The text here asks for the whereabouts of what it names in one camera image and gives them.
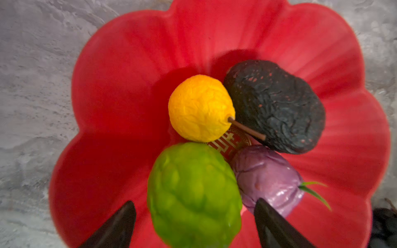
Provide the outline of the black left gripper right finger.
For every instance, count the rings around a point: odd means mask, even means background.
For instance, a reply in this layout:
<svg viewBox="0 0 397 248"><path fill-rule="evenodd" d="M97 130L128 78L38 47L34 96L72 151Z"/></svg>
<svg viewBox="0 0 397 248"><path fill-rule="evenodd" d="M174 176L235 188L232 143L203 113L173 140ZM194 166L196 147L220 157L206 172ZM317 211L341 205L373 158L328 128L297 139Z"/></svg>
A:
<svg viewBox="0 0 397 248"><path fill-rule="evenodd" d="M269 233L281 248L315 248L308 239L262 198L259 198L255 204L254 218L263 248L267 245Z"/></svg>

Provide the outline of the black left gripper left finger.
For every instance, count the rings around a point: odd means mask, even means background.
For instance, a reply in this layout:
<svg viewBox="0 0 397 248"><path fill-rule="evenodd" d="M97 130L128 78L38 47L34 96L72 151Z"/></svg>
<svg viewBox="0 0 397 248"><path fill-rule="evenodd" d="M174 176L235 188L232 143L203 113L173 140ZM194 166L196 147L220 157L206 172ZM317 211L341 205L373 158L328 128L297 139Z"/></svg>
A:
<svg viewBox="0 0 397 248"><path fill-rule="evenodd" d="M132 201L125 202L80 248L128 248L136 222Z"/></svg>

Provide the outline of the purple fake fruit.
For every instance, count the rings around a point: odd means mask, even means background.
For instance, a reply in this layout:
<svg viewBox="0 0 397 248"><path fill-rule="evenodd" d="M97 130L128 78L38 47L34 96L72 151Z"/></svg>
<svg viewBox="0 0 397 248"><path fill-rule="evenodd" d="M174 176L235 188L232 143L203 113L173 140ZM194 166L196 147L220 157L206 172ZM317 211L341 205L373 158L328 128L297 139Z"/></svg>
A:
<svg viewBox="0 0 397 248"><path fill-rule="evenodd" d="M286 159L266 146L252 145L239 150L230 166L236 176L242 202L251 213L262 198L286 218L305 193L331 210L329 203L309 188L310 185L324 186L323 183L304 181Z"/></svg>

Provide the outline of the green fake custard apple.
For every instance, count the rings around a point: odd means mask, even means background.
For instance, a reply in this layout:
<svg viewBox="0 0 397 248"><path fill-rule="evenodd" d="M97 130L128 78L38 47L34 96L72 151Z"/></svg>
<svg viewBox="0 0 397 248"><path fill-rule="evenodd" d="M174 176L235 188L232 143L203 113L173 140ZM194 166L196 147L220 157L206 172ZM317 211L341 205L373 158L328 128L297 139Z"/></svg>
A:
<svg viewBox="0 0 397 248"><path fill-rule="evenodd" d="M222 154L179 143L156 159L147 206L154 230L172 248L227 248L242 227L242 198Z"/></svg>

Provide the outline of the dark fake grape bunch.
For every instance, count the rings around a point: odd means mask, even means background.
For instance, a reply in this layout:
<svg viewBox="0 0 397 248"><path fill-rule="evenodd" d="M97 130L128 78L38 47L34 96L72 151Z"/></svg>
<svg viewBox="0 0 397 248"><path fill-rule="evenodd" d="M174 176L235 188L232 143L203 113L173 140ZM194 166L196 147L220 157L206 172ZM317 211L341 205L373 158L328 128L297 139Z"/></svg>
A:
<svg viewBox="0 0 397 248"><path fill-rule="evenodd" d="M371 236L368 248L397 248L397 208L385 198L389 208L373 209Z"/></svg>

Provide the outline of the dark fake avocado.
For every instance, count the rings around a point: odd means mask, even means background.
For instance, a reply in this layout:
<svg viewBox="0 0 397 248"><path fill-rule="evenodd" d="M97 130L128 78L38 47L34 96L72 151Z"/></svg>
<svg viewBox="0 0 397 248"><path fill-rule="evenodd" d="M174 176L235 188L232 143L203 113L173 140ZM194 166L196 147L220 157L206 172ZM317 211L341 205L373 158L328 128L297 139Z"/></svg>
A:
<svg viewBox="0 0 397 248"><path fill-rule="evenodd" d="M247 60L231 67L223 84L236 121L266 135L261 144L293 155L305 154L318 144L326 111L303 79L271 61Z"/></svg>

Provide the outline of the yellow fake fruit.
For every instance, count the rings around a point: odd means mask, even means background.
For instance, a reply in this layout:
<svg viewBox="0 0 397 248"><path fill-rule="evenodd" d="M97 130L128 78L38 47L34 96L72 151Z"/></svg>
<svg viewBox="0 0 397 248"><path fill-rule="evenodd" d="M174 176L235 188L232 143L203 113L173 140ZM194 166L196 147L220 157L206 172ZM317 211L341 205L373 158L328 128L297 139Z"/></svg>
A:
<svg viewBox="0 0 397 248"><path fill-rule="evenodd" d="M192 76L177 86L170 96L168 110L174 130L190 141L215 141L231 125L261 141L266 140L266 135L236 121L227 90L219 80L206 75Z"/></svg>

